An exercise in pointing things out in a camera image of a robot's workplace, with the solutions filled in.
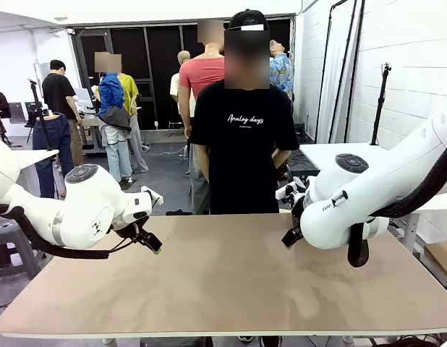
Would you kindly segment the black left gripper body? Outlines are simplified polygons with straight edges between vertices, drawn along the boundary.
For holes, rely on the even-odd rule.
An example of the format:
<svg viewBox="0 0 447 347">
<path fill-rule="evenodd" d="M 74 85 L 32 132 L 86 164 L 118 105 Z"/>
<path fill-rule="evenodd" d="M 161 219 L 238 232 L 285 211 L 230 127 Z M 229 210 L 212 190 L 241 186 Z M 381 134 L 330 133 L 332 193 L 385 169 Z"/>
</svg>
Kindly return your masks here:
<svg viewBox="0 0 447 347">
<path fill-rule="evenodd" d="M 146 223 L 146 217 L 140 218 L 119 230 L 114 232 L 123 239 L 131 239 L 133 241 L 141 241 L 143 238 L 144 230 L 143 225 Z"/>
</svg>

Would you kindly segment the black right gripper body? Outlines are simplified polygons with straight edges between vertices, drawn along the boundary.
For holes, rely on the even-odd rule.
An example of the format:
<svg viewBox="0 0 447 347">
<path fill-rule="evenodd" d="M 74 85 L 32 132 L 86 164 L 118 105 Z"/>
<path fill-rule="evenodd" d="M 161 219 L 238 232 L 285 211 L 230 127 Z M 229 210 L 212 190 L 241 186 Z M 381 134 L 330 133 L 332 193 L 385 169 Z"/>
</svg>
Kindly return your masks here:
<svg viewBox="0 0 447 347">
<path fill-rule="evenodd" d="M 290 231 L 293 234 L 300 234 L 300 218 L 304 212 L 305 194 L 290 194 L 289 204 L 291 206 L 292 227 Z"/>
</svg>

